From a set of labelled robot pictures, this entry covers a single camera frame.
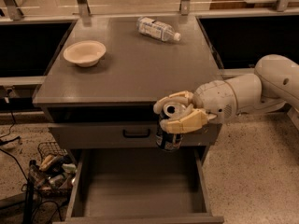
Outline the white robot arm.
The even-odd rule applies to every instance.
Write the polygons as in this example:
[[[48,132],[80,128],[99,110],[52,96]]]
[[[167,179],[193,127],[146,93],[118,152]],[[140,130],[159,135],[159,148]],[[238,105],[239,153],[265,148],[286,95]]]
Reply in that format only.
[[[285,104],[299,108],[299,65],[276,55],[266,55],[254,72],[205,83],[194,92],[180,91],[157,101],[153,112],[174,112],[160,121],[167,133],[191,133],[208,123],[223,124],[243,113],[267,113]]]

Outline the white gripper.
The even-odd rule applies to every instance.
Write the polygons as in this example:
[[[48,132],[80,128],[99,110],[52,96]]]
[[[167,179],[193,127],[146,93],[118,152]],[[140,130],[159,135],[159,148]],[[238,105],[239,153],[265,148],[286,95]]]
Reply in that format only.
[[[192,94],[189,91],[172,93],[158,100],[153,106],[153,112],[160,114],[168,103],[189,105],[196,107],[190,114],[179,119],[163,119],[160,126],[167,133],[191,133],[200,130],[208,122],[225,123],[236,113],[236,98],[232,87],[225,81],[215,80],[201,85]]]

